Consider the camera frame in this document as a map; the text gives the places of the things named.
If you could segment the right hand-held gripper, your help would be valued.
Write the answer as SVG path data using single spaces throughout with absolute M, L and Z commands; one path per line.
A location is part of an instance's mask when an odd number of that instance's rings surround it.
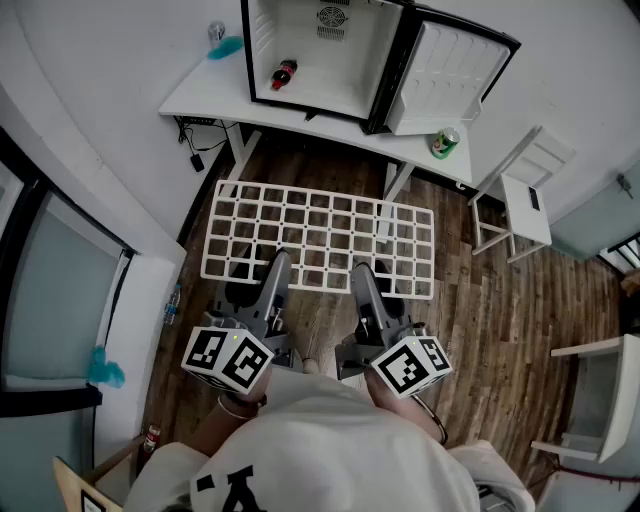
M 381 259 L 375 260 L 374 272 L 368 263 L 352 269 L 358 324 L 354 334 L 335 347 L 336 371 L 343 380 L 372 369 L 396 397 L 408 398 L 449 375 L 453 367 L 424 323 L 392 328 L 405 305 L 390 296 L 389 274 Z

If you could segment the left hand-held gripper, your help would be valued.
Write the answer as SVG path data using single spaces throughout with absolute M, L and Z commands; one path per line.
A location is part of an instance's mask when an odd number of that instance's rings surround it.
M 214 388 L 244 395 L 270 364 L 300 372 L 301 358 L 283 327 L 291 271 L 291 257 L 280 249 L 261 284 L 223 282 L 219 311 L 204 313 L 193 328 L 181 368 Z

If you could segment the white wire fridge shelf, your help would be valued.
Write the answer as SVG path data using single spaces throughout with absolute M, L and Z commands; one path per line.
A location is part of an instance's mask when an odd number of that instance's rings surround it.
M 214 189 L 200 274 L 257 284 L 279 250 L 292 289 L 348 294 L 366 263 L 386 297 L 430 300 L 435 274 L 431 210 L 338 192 L 220 180 Z

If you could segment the black mini fridge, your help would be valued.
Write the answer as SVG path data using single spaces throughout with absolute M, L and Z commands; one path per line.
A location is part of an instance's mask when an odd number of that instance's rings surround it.
M 359 122 L 366 134 L 468 127 L 521 44 L 414 0 L 241 0 L 253 101 Z M 280 90 L 282 60 L 297 71 Z

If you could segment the person's right forearm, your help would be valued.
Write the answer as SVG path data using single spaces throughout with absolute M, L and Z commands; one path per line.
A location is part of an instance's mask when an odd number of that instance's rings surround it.
M 387 386 L 374 369 L 364 372 L 368 393 L 373 403 L 381 409 L 410 421 L 424 430 L 429 436 L 440 443 L 440 432 L 426 411 L 416 403 L 412 397 L 398 398 Z

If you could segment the person's left forearm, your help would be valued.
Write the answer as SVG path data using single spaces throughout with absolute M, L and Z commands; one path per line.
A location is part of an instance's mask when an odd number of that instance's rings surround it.
M 269 364 L 249 394 L 233 394 L 247 401 L 261 401 L 264 406 L 266 403 L 266 390 L 272 375 L 272 370 L 273 365 Z M 214 408 L 206 418 L 199 423 L 184 444 L 201 454 L 212 457 L 237 429 L 249 421 L 241 421 L 229 416 L 218 406 L 216 401 Z

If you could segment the clear water bottle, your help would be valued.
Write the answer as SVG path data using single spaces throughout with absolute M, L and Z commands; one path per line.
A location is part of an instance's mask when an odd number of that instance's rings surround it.
M 179 304 L 180 304 L 180 299 L 181 299 L 181 285 L 176 284 L 165 306 L 165 314 L 164 314 L 165 325 L 173 324 L 177 314 Z

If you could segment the gold bangle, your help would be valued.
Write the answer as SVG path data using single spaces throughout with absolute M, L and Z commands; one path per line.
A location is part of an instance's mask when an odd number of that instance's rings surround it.
M 217 398 L 217 403 L 226 414 L 241 421 L 249 421 L 255 418 L 263 406 L 261 401 L 247 401 L 233 393 L 220 395 Z

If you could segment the person's white printed shirt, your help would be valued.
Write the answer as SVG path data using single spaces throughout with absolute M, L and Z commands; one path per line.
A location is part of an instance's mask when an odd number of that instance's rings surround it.
M 186 440 L 154 453 L 124 512 L 535 512 L 490 443 L 446 448 L 322 375 L 273 369 L 258 416 L 212 457 Z

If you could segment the white chair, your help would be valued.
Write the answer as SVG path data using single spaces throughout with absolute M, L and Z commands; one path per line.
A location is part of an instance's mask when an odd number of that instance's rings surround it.
M 482 181 L 468 201 L 475 239 L 473 255 L 505 241 L 507 261 L 513 263 L 552 243 L 548 215 L 541 187 L 573 158 L 575 151 L 551 135 L 543 126 L 534 126 L 516 147 Z M 480 219 L 479 201 L 499 189 L 505 206 L 504 227 Z

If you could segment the green soda can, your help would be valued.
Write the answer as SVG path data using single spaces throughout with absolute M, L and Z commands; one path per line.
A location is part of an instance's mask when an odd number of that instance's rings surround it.
M 433 139 L 431 153 L 437 159 L 447 158 L 460 142 L 460 134 L 453 127 L 441 129 Z

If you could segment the teal fluffy cloth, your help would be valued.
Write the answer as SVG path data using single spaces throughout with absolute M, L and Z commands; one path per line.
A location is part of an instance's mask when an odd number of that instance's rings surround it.
M 230 56 L 244 47 L 244 38 L 241 36 L 229 36 L 216 42 L 208 52 L 209 60 L 221 60 Z
M 88 382 L 91 384 L 105 384 L 119 389 L 125 384 L 125 373 L 115 361 L 108 361 L 104 346 L 97 346 L 91 355 Z

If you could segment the black framed glass door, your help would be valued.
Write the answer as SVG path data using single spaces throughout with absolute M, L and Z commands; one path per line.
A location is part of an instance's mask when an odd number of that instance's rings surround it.
M 0 418 L 102 404 L 92 352 L 134 254 L 0 127 Z

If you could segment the white desk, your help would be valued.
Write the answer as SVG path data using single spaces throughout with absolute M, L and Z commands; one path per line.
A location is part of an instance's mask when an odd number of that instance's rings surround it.
M 438 159 L 424 136 L 366 135 L 355 121 L 322 114 L 307 121 L 301 111 L 251 101 L 243 51 L 221 60 L 203 60 L 169 95 L 159 113 L 277 128 L 381 154 L 390 159 L 383 194 L 387 201 L 395 198 L 416 168 L 443 176 L 455 187 L 464 188 L 472 182 L 465 126 L 457 128 L 460 142 L 450 156 Z

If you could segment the white side table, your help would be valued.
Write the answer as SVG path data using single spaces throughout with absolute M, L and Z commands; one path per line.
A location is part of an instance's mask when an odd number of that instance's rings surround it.
M 550 351 L 578 361 L 578 374 L 562 443 L 534 440 L 531 448 L 559 457 L 602 463 L 627 443 L 640 400 L 640 338 L 608 340 Z

